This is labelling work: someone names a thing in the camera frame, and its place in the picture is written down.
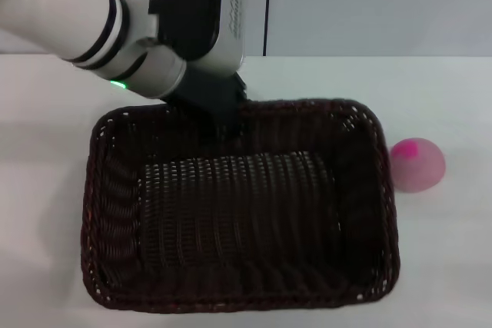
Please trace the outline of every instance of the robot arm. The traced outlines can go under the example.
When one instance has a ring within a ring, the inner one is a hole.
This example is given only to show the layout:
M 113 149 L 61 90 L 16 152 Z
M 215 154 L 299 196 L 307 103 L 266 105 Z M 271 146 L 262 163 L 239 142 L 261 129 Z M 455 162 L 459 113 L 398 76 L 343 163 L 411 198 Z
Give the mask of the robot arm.
M 241 0 L 0 0 L 0 28 L 220 124 L 245 99 Z

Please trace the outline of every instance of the white tabletop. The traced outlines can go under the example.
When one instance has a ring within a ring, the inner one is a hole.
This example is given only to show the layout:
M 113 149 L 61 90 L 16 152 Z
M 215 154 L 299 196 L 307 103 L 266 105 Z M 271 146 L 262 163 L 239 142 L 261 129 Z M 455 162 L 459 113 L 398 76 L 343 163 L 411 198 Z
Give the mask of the white tabletop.
M 0 326 L 66 328 L 490 328 L 492 59 L 248 58 L 253 99 L 344 97 L 380 118 L 388 145 L 425 137 L 444 181 L 397 195 L 401 277 L 379 303 L 339 310 L 155 316 L 85 292 L 79 232 L 95 122 L 150 104 L 50 56 L 0 56 Z

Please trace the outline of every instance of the dark brown wicker basket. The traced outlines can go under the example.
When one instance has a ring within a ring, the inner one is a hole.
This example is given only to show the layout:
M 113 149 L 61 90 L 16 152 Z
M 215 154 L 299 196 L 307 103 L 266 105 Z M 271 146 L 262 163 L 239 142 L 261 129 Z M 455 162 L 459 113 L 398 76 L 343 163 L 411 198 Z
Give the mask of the dark brown wicker basket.
M 149 313 L 379 300 L 400 259 L 387 148 L 354 101 L 245 104 L 204 144 L 169 106 L 95 126 L 81 267 L 94 300 Z

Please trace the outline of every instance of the pink squishy ball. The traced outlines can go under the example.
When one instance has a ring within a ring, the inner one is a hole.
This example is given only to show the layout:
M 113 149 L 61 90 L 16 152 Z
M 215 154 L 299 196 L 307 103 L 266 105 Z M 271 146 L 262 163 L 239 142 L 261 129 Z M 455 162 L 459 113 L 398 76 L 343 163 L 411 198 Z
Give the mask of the pink squishy ball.
M 390 152 L 394 186 L 403 192 L 425 191 L 440 182 L 446 172 L 443 152 L 424 138 L 408 138 Z

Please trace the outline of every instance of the black stripe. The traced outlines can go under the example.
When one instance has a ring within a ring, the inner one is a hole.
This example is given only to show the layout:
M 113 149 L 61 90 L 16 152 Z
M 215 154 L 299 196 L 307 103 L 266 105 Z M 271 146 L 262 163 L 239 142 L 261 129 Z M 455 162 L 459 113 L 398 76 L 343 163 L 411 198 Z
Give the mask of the black stripe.
M 106 41 L 109 38 L 109 35 L 111 34 L 111 31 L 113 31 L 113 27 L 115 26 L 115 20 L 116 20 L 116 9 L 117 9 L 116 0 L 109 0 L 108 19 L 106 20 L 106 24 L 102 29 L 102 32 L 99 35 L 99 38 L 96 40 L 96 42 L 91 46 L 89 50 L 87 50 L 80 57 L 73 58 L 73 59 L 63 59 L 63 60 L 69 61 L 70 63 L 82 63 L 94 57 L 94 55 L 96 55 L 96 53 L 100 51 L 101 48 L 105 45 Z
M 125 0 L 120 0 L 121 2 L 121 10 L 123 12 L 121 20 L 121 28 L 118 33 L 118 37 L 115 40 L 115 43 L 109 49 L 108 53 L 102 57 L 99 61 L 86 65 L 84 67 L 79 67 L 80 69 L 85 69 L 89 71 L 94 71 L 95 69 L 99 69 L 104 67 L 107 63 L 113 60 L 116 54 L 121 50 L 121 47 L 126 41 L 128 36 L 128 30 L 130 29 L 130 9 L 128 8 L 128 4 Z
M 113 78 L 108 78 L 108 80 L 111 81 L 124 81 L 127 78 L 131 77 L 140 67 L 141 65 L 144 64 L 145 59 L 147 58 L 148 53 L 142 54 L 140 57 L 137 58 L 136 61 L 133 62 L 133 64 L 130 66 L 129 69 L 121 73 L 120 75 L 113 77 Z
M 267 0 L 264 10 L 264 32 L 263 32 L 263 56 L 267 56 L 267 41 L 268 41 L 268 16 L 270 15 L 270 0 Z

